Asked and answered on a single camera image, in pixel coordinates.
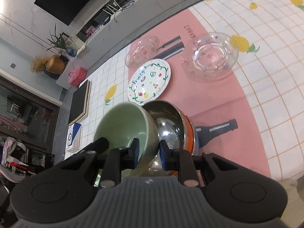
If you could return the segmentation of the pink plastic basket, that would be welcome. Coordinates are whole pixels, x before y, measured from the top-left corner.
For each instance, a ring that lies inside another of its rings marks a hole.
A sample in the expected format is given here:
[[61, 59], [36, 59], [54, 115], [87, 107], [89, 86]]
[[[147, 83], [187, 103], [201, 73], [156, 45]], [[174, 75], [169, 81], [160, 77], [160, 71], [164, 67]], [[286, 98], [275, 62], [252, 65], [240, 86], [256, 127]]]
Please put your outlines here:
[[79, 67], [69, 72], [68, 74], [68, 84], [71, 86], [78, 87], [79, 84], [84, 81], [87, 71]]

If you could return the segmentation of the white fruity painted plate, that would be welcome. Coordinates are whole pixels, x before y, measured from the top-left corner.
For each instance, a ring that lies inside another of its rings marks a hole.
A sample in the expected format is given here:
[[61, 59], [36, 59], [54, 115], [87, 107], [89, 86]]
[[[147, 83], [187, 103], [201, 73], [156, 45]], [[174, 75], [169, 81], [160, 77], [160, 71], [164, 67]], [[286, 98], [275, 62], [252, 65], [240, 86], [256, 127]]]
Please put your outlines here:
[[149, 60], [130, 78], [128, 99], [138, 105], [156, 100], [166, 89], [171, 78], [171, 67], [162, 59]]

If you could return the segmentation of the orange steel bowl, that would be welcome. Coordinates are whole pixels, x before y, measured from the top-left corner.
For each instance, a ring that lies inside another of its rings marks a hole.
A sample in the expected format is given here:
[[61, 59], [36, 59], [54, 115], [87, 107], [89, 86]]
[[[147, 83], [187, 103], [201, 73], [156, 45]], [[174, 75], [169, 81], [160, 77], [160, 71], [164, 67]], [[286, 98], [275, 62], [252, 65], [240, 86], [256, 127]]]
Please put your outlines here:
[[142, 108], [154, 120], [160, 141], [164, 140], [170, 149], [195, 152], [193, 126], [181, 110], [164, 100], [147, 102]]

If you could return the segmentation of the green ceramic bowl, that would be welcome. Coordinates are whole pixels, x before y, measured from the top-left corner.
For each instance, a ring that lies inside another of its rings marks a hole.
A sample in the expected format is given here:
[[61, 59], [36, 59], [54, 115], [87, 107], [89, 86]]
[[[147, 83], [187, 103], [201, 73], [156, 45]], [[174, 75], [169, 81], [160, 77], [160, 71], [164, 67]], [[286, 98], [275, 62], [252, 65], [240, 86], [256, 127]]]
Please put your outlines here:
[[93, 140], [104, 137], [109, 150], [129, 147], [133, 139], [140, 142], [138, 166], [125, 170], [122, 176], [141, 177], [153, 164], [158, 153], [158, 131], [152, 117], [140, 105], [122, 102], [112, 107], [99, 122]]

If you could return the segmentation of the blue steel bowl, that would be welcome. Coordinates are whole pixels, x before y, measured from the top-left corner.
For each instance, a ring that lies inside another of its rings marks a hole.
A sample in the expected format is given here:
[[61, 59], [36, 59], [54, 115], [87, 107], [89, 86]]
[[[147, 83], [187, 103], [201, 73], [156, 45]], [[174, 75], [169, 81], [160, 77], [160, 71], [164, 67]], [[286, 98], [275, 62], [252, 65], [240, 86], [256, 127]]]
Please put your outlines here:
[[200, 139], [199, 139], [199, 133], [201, 132], [201, 128], [199, 126], [193, 128], [193, 150], [192, 155], [198, 155], [199, 149], [200, 149]]

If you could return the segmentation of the golden vase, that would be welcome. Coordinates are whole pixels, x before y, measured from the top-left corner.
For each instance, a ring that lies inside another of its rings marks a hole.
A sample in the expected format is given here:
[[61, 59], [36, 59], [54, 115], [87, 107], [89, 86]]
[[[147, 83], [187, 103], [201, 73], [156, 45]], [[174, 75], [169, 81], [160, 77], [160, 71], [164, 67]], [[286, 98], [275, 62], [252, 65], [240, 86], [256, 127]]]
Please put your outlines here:
[[46, 70], [53, 74], [61, 74], [65, 69], [65, 63], [57, 55], [51, 56], [46, 63]]

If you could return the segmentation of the clear glass plate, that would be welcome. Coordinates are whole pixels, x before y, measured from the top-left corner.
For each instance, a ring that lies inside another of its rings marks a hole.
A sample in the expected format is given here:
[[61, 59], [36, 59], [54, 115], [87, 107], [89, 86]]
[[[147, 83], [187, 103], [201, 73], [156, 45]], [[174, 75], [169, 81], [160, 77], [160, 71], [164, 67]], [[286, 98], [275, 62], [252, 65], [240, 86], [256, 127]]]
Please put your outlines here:
[[195, 37], [185, 46], [181, 65], [192, 80], [214, 81], [231, 74], [238, 58], [235, 40], [225, 33], [212, 31]]
[[156, 55], [159, 47], [160, 41], [156, 36], [147, 36], [137, 40], [125, 57], [125, 65], [128, 68], [141, 66]]

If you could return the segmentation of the white blue small box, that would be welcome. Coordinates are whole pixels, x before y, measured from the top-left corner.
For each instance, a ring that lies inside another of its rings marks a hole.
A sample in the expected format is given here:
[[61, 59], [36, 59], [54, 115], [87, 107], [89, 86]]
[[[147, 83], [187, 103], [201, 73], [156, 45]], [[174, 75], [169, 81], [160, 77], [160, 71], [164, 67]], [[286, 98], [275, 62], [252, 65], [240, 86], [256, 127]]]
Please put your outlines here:
[[69, 126], [67, 132], [66, 146], [65, 150], [70, 153], [75, 153], [80, 149], [80, 134], [81, 134], [81, 124], [74, 123]]

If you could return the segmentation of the white tv console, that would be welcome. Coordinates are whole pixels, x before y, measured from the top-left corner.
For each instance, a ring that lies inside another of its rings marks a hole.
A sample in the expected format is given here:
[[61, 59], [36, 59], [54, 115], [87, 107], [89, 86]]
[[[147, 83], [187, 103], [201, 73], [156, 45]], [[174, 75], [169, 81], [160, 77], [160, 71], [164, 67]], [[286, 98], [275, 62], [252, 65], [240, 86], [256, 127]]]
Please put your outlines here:
[[69, 61], [56, 84], [69, 89], [70, 72], [104, 63], [144, 32], [199, 1], [202, 0], [135, 0], [88, 39], [84, 50]]

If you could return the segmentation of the blue vase green plant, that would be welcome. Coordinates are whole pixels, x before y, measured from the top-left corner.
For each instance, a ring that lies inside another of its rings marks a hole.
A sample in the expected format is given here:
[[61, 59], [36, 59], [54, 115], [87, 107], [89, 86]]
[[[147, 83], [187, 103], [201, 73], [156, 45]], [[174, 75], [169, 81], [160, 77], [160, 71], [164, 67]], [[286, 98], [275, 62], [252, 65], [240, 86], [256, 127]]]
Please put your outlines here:
[[54, 32], [51, 33], [51, 31], [49, 31], [49, 36], [51, 37], [50, 39], [47, 39], [49, 41], [49, 43], [51, 44], [51, 47], [48, 48], [46, 51], [49, 51], [53, 48], [57, 48], [57, 49], [61, 49], [64, 50], [68, 56], [75, 58], [77, 55], [77, 51], [71, 47], [69, 47], [63, 36], [65, 35], [65, 33], [60, 33], [59, 35], [57, 34], [57, 24], [55, 24], [54, 27]]

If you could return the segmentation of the white wifi router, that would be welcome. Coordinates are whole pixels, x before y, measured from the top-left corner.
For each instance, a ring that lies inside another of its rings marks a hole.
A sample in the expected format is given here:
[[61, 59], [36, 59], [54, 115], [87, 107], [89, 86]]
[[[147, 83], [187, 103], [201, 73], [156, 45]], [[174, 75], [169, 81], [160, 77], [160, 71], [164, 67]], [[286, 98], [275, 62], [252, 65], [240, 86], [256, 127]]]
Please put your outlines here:
[[122, 12], [126, 8], [126, 5], [122, 3], [121, 5], [116, 0], [111, 0], [108, 4], [103, 7], [103, 11], [110, 16], [116, 15]]

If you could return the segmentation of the black notebook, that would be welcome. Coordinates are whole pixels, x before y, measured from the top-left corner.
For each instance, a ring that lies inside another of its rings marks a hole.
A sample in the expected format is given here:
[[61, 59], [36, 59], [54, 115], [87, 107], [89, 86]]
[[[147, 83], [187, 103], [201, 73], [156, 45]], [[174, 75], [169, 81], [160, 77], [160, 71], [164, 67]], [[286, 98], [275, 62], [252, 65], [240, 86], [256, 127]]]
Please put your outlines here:
[[86, 80], [73, 94], [70, 115], [69, 126], [82, 121], [87, 117], [89, 96], [91, 90], [91, 81]]

